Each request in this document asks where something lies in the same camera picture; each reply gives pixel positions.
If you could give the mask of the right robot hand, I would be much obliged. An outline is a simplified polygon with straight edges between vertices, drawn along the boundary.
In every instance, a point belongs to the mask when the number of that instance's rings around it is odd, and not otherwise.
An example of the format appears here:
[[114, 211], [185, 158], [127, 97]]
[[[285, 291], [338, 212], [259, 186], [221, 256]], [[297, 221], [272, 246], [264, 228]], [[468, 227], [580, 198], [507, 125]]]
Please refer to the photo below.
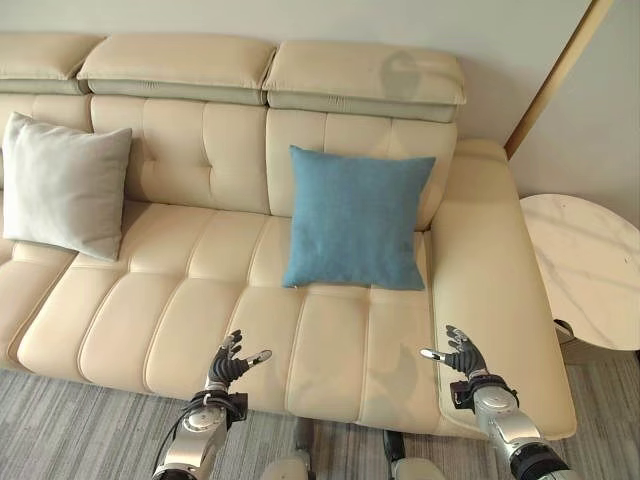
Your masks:
[[488, 373], [481, 351], [462, 330], [453, 325], [447, 325], [446, 335], [448, 337], [448, 345], [453, 348], [452, 352], [443, 353], [430, 348], [421, 348], [419, 355], [423, 358], [443, 363], [451, 369], [464, 374], [467, 379]]

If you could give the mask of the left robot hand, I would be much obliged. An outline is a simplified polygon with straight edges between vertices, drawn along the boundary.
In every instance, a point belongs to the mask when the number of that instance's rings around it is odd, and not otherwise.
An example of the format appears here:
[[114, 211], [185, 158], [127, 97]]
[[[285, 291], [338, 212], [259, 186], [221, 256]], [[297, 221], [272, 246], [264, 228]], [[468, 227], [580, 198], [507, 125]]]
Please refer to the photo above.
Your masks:
[[272, 357], [271, 350], [262, 350], [246, 358], [238, 358], [242, 339], [242, 331], [234, 330], [219, 346], [207, 373], [206, 390], [227, 392], [231, 384], [247, 371], [267, 362]]

